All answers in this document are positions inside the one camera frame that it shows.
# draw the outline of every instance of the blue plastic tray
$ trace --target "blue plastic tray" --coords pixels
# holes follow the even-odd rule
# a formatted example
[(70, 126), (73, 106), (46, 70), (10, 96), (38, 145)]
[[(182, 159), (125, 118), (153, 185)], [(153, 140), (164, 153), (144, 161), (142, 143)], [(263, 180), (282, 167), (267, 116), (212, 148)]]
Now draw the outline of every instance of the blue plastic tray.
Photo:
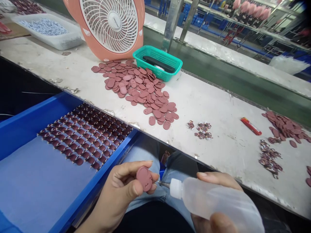
[[(72, 111), (80, 104), (82, 104), (81, 100), (63, 92), (1, 122), (0, 147), (2, 148), (2, 153), (0, 154), (0, 161), (36, 138), (37, 133), (48, 124)], [(99, 193), (112, 167), (121, 163), (124, 156), (126, 156), (128, 150), (135, 142), (138, 134), (139, 132), (136, 129), (132, 130), (49, 232), (65, 232), (70, 227), (77, 214), (82, 209), (86, 209), (86, 206), (89, 205)], [(1, 213), (1, 210), (0, 232), (21, 232), (6, 219)]]

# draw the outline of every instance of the glue bottle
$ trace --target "glue bottle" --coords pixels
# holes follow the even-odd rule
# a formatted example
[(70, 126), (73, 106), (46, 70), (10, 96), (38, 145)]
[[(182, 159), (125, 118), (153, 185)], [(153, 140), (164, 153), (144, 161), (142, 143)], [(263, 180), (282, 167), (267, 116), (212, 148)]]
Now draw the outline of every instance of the glue bottle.
[(183, 200), (193, 214), (210, 219), (215, 212), (227, 215), (239, 233), (264, 233), (262, 219), (253, 201), (244, 192), (207, 183), (196, 178), (183, 182), (172, 179), (171, 183), (158, 181), (170, 189), (170, 195)]

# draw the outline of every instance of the hand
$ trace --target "hand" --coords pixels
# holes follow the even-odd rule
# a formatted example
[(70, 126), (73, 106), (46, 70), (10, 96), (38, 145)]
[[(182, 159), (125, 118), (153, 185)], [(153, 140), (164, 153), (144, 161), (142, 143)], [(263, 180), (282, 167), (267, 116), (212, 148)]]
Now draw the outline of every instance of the hand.
[[(152, 161), (136, 161), (115, 166), (105, 182), (97, 204), (87, 220), (75, 233), (113, 232), (120, 224), (131, 201), (143, 193), (142, 184), (136, 180), (136, 172), (141, 166), (150, 168)], [(153, 182), (159, 175), (151, 172)], [(147, 192), (153, 194), (156, 184)]]
[[(234, 188), (243, 192), (241, 186), (227, 173), (198, 172), (199, 180)], [(197, 233), (237, 233), (234, 223), (223, 213), (214, 213), (210, 220), (191, 214), (193, 225)]]

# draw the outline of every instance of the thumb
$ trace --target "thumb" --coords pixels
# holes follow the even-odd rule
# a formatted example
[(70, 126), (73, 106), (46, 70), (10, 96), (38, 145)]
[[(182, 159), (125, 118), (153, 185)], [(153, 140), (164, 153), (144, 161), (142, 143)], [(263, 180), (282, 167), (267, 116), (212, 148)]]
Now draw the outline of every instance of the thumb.
[(143, 186), (138, 180), (132, 180), (124, 187), (120, 188), (121, 202), (123, 206), (128, 206), (131, 201), (143, 193)]
[(220, 212), (212, 214), (210, 224), (213, 233), (237, 233), (237, 229), (231, 219)]

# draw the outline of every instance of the jeans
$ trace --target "jeans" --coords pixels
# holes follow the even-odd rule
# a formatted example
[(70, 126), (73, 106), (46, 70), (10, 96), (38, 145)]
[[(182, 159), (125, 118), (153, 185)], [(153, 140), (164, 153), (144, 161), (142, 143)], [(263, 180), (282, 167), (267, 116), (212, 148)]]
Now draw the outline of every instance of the jeans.
[[(141, 134), (122, 163), (153, 160), (153, 164), (149, 170), (159, 174), (160, 162), (158, 157), (159, 142), (145, 134)], [(170, 183), (172, 178), (183, 181), (187, 177), (196, 177), (197, 172), (197, 163), (176, 151), (167, 159), (162, 181)], [(162, 201), (175, 208), (194, 230), (190, 212), (185, 207), (183, 201), (171, 197), (169, 195), (169, 189), (159, 185), (152, 195), (148, 195), (144, 192), (140, 197), (132, 201), (126, 212), (138, 208), (150, 201)]]

